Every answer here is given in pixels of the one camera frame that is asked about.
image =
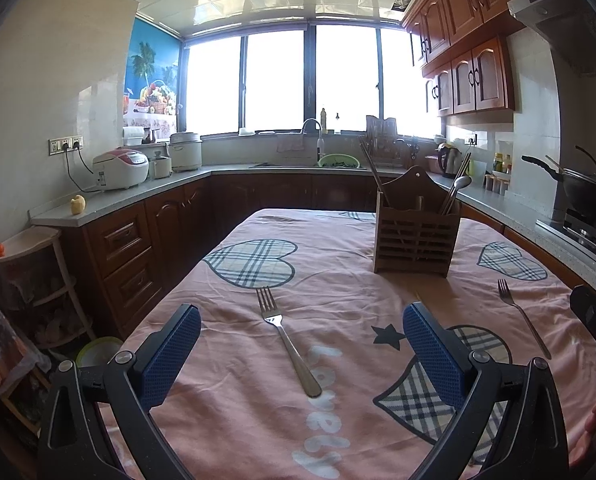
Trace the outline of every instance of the gray countertop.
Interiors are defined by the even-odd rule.
[[[397,176],[403,174],[402,168],[379,168],[382,176]],[[368,170],[350,170],[343,168],[306,168],[306,167],[268,167],[253,168],[251,164],[222,164],[218,166],[203,166],[197,171],[173,173],[168,178],[147,180],[130,189],[120,189],[91,193],[85,197],[87,207],[82,214],[72,215],[70,204],[65,203],[46,212],[31,216],[30,222],[34,225],[47,225],[54,227],[80,227],[101,216],[114,212],[122,207],[144,200],[150,196],[172,189],[181,184],[187,184],[212,174],[243,174],[243,173],[302,173],[302,174],[369,174]],[[450,178],[429,173],[429,176],[438,185],[448,189],[451,186]],[[542,247],[549,254],[558,258],[563,264],[572,269],[583,280],[596,290],[596,261],[581,250],[561,240],[556,235],[536,226],[536,220],[547,222],[549,219],[534,209],[505,199],[483,187],[473,184],[458,193],[461,201],[479,211],[495,218],[514,231],[528,238],[533,243]]]

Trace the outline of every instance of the pink tablecloth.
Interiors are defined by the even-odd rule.
[[[406,479],[452,416],[406,338],[402,312],[419,295],[439,323],[497,361],[540,349],[498,297],[506,278],[549,347],[570,438],[596,402],[596,346],[569,309],[569,289],[527,253],[463,219],[447,279],[374,274],[374,215],[262,210],[160,302],[125,347],[136,349],[181,303],[200,309],[200,339],[153,418],[198,479]],[[309,399],[253,287],[272,287],[283,324],[323,387]],[[497,405],[472,465],[496,432]],[[110,410],[112,440],[130,474]]]

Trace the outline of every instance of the silver fork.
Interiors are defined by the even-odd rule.
[[[540,346],[540,350],[542,350],[542,353],[544,354],[544,356],[547,359],[551,359],[552,354],[549,352],[547,345],[544,343],[544,341],[540,337],[539,333],[536,331],[536,328],[533,326],[532,322],[529,321],[527,314],[524,313],[524,310],[520,307],[520,305],[516,304],[516,302],[514,301],[514,298],[511,297],[511,290],[509,290],[509,286],[507,285],[507,280],[498,280],[498,295],[500,296],[500,299],[502,301],[504,301],[508,305],[516,307],[518,309],[518,312],[520,312],[520,314],[523,315],[524,320],[527,323],[527,326],[529,327],[529,330],[532,331],[532,334],[534,335],[534,339],[536,339],[538,346]]]
[[[284,331],[282,325],[283,315],[280,314],[280,311],[278,310],[276,301],[271,295],[271,290],[268,286],[257,288],[256,295],[258,297],[258,304],[260,305],[262,319],[275,326],[278,329],[278,332],[280,332],[280,337],[283,340],[284,347],[287,348],[287,353],[289,354],[289,358],[292,360],[292,364],[294,365],[294,370],[296,370],[298,379],[300,379],[302,389],[309,397],[318,397],[322,393],[322,388],[310,372],[309,368],[307,368],[307,365],[302,360],[302,357],[300,357],[296,347],[289,339],[287,332]]]

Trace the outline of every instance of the blue poster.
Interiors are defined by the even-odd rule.
[[[176,132],[181,46],[177,38],[136,18],[124,73],[124,126],[149,127],[158,140]]]

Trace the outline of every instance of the rice cooker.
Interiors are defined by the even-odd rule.
[[[149,160],[144,153],[118,148],[95,157],[92,170],[100,189],[126,189],[147,178]]]
[[[173,171],[197,170],[203,165],[199,134],[180,132],[169,137],[169,155]]]

